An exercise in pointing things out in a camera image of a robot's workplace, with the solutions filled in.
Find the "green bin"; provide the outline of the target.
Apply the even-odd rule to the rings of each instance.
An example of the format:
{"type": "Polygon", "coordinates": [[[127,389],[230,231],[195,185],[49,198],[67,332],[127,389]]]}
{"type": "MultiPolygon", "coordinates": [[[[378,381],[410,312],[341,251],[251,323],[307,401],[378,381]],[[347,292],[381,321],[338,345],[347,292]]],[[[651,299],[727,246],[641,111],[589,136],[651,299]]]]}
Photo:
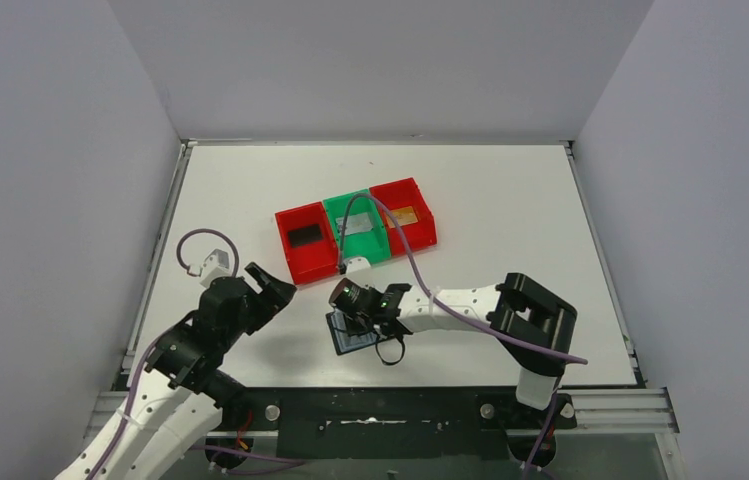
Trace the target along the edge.
{"type": "MultiPolygon", "coordinates": [[[[368,189],[359,190],[359,193],[369,194],[368,189]]],[[[336,228],[335,219],[339,216],[345,216],[345,210],[349,200],[358,192],[351,192],[341,196],[335,196],[325,199],[322,205],[327,214],[329,226],[332,228],[334,238],[337,244],[340,243],[341,235],[336,228]]],[[[343,257],[364,257],[370,264],[381,263],[391,257],[391,248],[388,240],[386,227],[380,217],[377,206],[370,199],[361,198],[355,200],[351,206],[350,214],[369,213],[371,220],[375,224],[373,231],[350,235],[344,237],[343,257]]]]}

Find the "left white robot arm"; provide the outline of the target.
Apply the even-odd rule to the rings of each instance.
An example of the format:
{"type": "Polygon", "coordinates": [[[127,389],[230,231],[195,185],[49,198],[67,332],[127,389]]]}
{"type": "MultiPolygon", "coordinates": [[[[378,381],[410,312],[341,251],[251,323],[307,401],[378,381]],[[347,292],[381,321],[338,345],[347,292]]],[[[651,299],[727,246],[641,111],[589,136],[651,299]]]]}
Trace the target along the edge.
{"type": "Polygon", "coordinates": [[[197,307],[151,342],[126,398],[59,478],[157,479],[225,416],[245,409],[247,389],[222,371],[224,357],[297,292],[254,262],[245,272],[210,281],[197,307]]]}

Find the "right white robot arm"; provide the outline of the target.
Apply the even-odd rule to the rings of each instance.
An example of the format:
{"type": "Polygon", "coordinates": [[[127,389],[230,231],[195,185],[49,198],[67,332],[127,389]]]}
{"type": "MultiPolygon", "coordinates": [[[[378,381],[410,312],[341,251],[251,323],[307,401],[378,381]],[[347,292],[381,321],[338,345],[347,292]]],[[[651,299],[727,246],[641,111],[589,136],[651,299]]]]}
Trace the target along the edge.
{"type": "Polygon", "coordinates": [[[587,361],[570,353],[578,312],[522,273],[503,282],[438,292],[420,285],[390,284],[384,291],[342,279],[329,297],[342,325],[336,336],[403,341],[430,331],[484,333],[496,338],[520,366],[516,401],[544,410],[569,364],[587,361]]]}

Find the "black leather card holder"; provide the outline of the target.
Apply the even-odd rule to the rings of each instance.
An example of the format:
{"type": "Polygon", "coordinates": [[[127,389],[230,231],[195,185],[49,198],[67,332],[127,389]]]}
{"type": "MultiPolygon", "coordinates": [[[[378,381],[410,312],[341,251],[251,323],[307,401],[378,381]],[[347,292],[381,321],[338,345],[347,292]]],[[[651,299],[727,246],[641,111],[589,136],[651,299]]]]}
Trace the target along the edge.
{"type": "Polygon", "coordinates": [[[338,356],[373,347],[378,339],[376,331],[350,333],[345,325],[345,317],[340,311],[326,315],[326,322],[332,338],[335,353],[338,356]]]}

